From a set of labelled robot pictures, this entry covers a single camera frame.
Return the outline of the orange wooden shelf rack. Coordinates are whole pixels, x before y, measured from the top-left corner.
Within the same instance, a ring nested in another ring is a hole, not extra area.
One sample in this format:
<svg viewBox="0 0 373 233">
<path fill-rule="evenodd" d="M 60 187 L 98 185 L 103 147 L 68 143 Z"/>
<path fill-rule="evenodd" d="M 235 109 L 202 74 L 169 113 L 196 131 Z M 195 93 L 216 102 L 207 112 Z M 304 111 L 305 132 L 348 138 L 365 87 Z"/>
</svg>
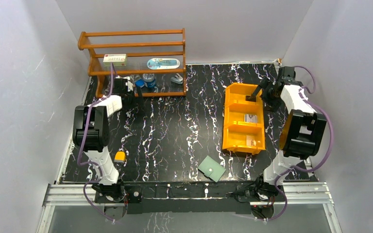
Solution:
<svg viewBox="0 0 373 233">
<path fill-rule="evenodd" d="M 106 77 L 132 76 L 135 78 L 145 73 L 154 73 L 156 87 L 142 88 L 145 97 L 185 96 L 187 92 L 186 79 L 186 32 L 177 30 L 152 31 L 122 31 L 122 32 L 81 32 L 78 40 L 79 50 L 88 50 L 89 66 L 87 73 L 97 77 L 95 96 L 101 98 Z M 103 64 L 105 54 L 127 54 L 127 66 L 107 67 Z M 147 67 L 151 58 L 175 58 L 180 61 L 176 69 L 152 70 Z M 170 81 L 176 73 L 184 78 L 183 84 Z"/>
</svg>

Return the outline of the yellow three-compartment bin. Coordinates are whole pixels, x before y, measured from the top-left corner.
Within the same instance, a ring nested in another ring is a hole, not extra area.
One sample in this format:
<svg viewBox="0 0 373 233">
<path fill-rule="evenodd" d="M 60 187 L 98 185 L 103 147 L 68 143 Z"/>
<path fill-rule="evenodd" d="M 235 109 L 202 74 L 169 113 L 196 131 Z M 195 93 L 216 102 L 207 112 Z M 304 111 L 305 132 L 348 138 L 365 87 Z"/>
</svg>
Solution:
<svg viewBox="0 0 373 233">
<path fill-rule="evenodd" d="M 256 102 L 245 100 L 246 96 L 250 96 L 256 87 L 256 84 L 233 83 L 225 89 L 223 150 L 256 155 L 266 149 L 262 91 L 258 93 Z M 258 123 L 245 122 L 245 114 L 257 115 Z M 247 135 L 256 137 L 257 146 L 246 146 Z"/>
</svg>

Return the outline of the green card holder wallet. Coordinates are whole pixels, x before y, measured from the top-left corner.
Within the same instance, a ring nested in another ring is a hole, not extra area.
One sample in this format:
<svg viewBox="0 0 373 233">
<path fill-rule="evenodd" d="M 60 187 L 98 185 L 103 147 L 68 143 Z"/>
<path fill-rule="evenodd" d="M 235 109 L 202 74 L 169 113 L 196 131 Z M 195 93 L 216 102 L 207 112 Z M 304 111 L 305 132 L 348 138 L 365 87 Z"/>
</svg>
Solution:
<svg viewBox="0 0 373 233">
<path fill-rule="evenodd" d="M 214 182 L 218 182 L 226 172 L 226 169 L 223 166 L 209 156 L 206 156 L 199 164 L 198 170 Z"/>
</svg>

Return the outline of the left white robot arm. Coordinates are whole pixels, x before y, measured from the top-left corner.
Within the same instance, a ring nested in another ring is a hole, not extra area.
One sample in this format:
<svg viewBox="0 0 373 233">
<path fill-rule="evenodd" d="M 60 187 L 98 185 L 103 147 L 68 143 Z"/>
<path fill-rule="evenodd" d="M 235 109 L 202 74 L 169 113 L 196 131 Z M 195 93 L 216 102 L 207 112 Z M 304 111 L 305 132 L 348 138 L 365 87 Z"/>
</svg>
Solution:
<svg viewBox="0 0 373 233">
<path fill-rule="evenodd" d="M 72 139 L 79 148 L 78 166 L 92 165 L 99 177 L 92 188 L 102 195 L 117 197 L 124 188 L 119 172 L 109 154 L 109 117 L 123 109 L 140 106 L 142 97 L 136 97 L 140 88 L 131 77 L 115 76 L 111 79 L 108 95 L 89 105 L 75 108 Z"/>
</svg>

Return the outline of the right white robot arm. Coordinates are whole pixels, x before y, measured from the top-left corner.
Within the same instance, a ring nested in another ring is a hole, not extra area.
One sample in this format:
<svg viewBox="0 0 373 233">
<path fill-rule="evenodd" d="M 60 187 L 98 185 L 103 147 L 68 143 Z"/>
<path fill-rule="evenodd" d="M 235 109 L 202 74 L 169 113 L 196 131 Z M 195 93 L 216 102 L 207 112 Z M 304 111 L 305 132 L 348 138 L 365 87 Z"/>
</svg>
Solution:
<svg viewBox="0 0 373 233">
<path fill-rule="evenodd" d="M 262 79 L 247 99 L 256 97 L 260 97 L 271 110 L 284 104 L 288 111 L 278 153 L 254 183 L 255 192 L 276 196 L 289 172 L 301 161 L 318 153 L 327 120 L 307 102 L 302 83 L 291 77 L 279 78 L 275 82 Z"/>
</svg>

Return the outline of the bronze card in bin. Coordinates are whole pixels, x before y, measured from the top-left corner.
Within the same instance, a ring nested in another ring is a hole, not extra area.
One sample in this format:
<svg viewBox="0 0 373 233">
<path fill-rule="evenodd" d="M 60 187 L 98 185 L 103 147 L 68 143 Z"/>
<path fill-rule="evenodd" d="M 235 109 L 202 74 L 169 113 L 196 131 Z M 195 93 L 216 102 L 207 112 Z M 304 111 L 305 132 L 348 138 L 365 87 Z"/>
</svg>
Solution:
<svg viewBox="0 0 373 233">
<path fill-rule="evenodd" d="M 258 144 L 258 140 L 253 135 L 246 136 L 246 146 L 255 147 Z"/>
</svg>

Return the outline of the small blue block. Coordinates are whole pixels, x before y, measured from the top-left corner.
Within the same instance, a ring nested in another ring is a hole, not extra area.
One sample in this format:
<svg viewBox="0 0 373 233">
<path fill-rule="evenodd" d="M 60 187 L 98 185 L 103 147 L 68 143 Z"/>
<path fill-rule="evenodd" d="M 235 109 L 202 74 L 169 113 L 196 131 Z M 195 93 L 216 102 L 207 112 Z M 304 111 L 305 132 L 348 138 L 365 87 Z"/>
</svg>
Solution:
<svg viewBox="0 0 373 233">
<path fill-rule="evenodd" d="M 143 88 L 145 86 L 145 82 L 142 79 L 138 79 L 137 81 L 135 81 L 135 85 L 137 87 Z"/>
</svg>

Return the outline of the blue white jar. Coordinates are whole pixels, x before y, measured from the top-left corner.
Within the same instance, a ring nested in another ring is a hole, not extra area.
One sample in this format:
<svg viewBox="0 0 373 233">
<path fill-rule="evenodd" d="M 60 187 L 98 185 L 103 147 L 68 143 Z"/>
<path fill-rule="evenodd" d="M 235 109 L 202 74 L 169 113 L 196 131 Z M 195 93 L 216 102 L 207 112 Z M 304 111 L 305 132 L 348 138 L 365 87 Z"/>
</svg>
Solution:
<svg viewBox="0 0 373 233">
<path fill-rule="evenodd" d="M 156 87 L 156 78 L 154 73 L 145 73 L 142 75 L 142 79 L 147 88 L 152 89 Z"/>
</svg>

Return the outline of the white red box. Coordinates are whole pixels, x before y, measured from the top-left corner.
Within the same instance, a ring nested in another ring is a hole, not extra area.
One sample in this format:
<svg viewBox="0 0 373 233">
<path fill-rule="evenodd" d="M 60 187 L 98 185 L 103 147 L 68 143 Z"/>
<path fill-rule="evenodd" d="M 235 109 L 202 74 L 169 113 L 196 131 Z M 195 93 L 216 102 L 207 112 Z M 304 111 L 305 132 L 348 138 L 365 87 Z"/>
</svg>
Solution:
<svg viewBox="0 0 373 233">
<path fill-rule="evenodd" d="M 114 65 L 115 67 L 127 66 L 127 54 L 105 54 L 103 64 L 107 67 Z"/>
</svg>

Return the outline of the blue blister pack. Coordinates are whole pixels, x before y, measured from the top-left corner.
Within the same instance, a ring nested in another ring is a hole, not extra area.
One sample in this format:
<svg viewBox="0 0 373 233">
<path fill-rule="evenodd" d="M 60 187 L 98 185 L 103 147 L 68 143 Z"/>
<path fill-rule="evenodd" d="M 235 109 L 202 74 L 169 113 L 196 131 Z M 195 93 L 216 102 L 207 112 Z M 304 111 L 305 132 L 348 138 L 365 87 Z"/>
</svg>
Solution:
<svg viewBox="0 0 373 233">
<path fill-rule="evenodd" d="M 152 70 L 176 69 L 180 64 L 180 61 L 175 58 L 151 58 L 147 62 L 147 67 Z"/>
</svg>

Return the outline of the small yellow tape measure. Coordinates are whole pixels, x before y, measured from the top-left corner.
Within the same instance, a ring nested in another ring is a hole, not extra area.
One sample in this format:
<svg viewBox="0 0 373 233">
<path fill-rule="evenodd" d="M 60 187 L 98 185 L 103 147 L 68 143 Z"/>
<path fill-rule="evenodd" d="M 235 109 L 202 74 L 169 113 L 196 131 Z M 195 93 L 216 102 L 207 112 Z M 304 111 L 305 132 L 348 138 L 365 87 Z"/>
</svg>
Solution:
<svg viewBox="0 0 373 233">
<path fill-rule="evenodd" d="M 118 151 L 114 156 L 114 162 L 123 164 L 126 161 L 126 153 L 124 151 Z"/>
</svg>

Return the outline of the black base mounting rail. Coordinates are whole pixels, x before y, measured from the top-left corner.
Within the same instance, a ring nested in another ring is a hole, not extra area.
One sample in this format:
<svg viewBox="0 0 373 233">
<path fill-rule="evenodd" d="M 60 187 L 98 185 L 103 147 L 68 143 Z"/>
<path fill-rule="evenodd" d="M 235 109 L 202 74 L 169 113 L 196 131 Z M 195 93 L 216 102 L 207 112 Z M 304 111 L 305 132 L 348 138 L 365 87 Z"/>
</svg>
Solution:
<svg viewBox="0 0 373 233">
<path fill-rule="evenodd" d="M 95 202 L 122 203 L 127 214 L 155 212 L 205 213 L 260 211 L 270 217 L 273 206 L 283 202 L 283 187 L 259 181 L 226 182 L 123 182 L 95 184 Z"/>
</svg>

